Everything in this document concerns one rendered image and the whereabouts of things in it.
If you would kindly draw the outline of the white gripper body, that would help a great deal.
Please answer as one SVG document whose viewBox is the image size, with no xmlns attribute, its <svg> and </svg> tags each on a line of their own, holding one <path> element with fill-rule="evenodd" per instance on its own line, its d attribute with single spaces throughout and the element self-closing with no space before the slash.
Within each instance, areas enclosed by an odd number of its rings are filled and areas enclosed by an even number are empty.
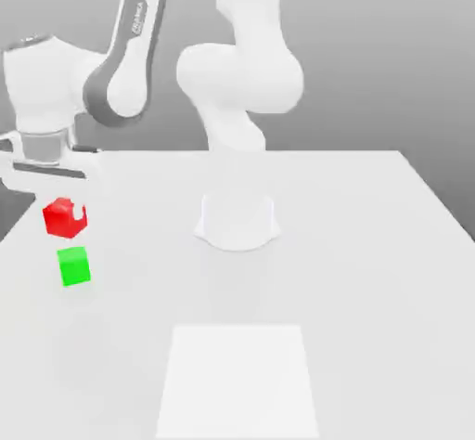
<svg viewBox="0 0 475 440">
<path fill-rule="evenodd" d="M 88 197 L 99 187 L 99 153 L 67 150 L 56 163 L 39 163 L 6 154 L 0 178 L 8 188 L 54 197 Z"/>
</svg>

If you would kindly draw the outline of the small red cube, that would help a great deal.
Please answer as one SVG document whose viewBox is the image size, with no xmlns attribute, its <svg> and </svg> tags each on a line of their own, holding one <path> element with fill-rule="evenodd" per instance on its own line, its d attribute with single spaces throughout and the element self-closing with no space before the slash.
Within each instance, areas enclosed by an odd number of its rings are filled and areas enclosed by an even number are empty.
<svg viewBox="0 0 475 440">
<path fill-rule="evenodd" d="M 75 204 L 69 198 L 56 198 L 44 209 L 43 217 L 45 229 L 49 235 L 65 239 L 75 238 L 87 227 L 87 212 L 82 206 L 82 215 L 79 219 L 74 216 Z"/>
</svg>

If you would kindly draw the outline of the small green cube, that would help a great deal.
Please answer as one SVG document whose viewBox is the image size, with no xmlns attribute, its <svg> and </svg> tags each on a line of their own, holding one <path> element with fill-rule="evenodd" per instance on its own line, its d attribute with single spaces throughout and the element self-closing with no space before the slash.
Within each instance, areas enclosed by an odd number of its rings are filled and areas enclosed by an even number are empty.
<svg viewBox="0 0 475 440">
<path fill-rule="evenodd" d="M 58 250 L 57 257 L 64 287 L 85 283 L 91 280 L 88 256 L 84 246 Z"/>
</svg>

